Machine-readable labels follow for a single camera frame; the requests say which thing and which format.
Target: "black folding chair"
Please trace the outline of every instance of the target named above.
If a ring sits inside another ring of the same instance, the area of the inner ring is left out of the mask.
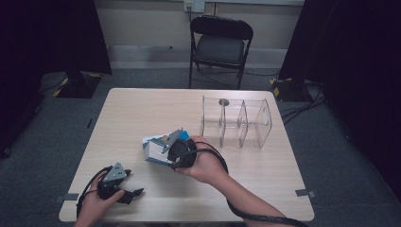
[[[195,33],[201,35],[198,43],[195,40]],[[192,83],[194,62],[198,71],[200,71],[199,64],[238,70],[236,89],[239,89],[252,39],[253,29],[243,21],[210,15],[193,19],[189,88]]]

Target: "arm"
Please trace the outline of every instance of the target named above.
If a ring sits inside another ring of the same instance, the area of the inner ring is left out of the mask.
[[[106,210],[124,196],[124,190],[120,190],[112,195],[107,200],[101,199],[97,194],[97,185],[99,180],[107,172],[102,172],[91,185],[91,188],[86,193],[85,200],[82,204],[78,219],[74,224],[75,227],[88,227],[93,226],[99,218],[101,218]]]
[[[200,136],[191,137],[194,142],[207,141]],[[197,144],[197,148],[209,148],[204,144]],[[183,175],[191,176],[202,183],[208,183],[217,189],[238,210],[264,216],[284,217],[284,215],[269,203],[258,198],[226,173],[219,160],[211,153],[199,152],[195,164],[190,168],[177,168]],[[266,221],[244,219],[248,226],[286,226]]]

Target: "acrylic divider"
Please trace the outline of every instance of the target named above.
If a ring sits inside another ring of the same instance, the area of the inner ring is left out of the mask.
[[[203,97],[200,133],[214,146],[262,148],[270,129],[266,99]]]

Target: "hand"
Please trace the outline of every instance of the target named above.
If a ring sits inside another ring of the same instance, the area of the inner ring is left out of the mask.
[[[191,136],[191,139],[195,143],[203,142],[207,144],[206,139],[202,136]],[[210,146],[202,143],[195,145],[198,149],[212,149]],[[227,175],[218,158],[207,151],[201,151],[197,153],[197,159],[195,160],[193,166],[188,168],[176,168],[176,172],[193,177],[199,182],[209,183],[211,185],[213,185],[215,181],[218,181],[220,177]]]
[[[77,222],[74,226],[92,226],[99,218],[101,218],[106,210],[116,201],[124,196],[124,190],[120,190],[107,200],[101,199],[97,194],[97,186],[102,176],[107,171],[100,173],[91,184],[91,188],[87,192],[85,200],[83,200]]]

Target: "forearm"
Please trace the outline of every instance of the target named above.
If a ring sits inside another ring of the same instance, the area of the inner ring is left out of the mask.
[[[226,199],[238,210],[259,216],[284,217],[284,214],[274,206],[258,198],[243,187],[228,174],[220,174],[215,181],[210,183],[215,189],[226,197]],[[285,226],[265,221],[253,221],[244,219],[248,226]]]

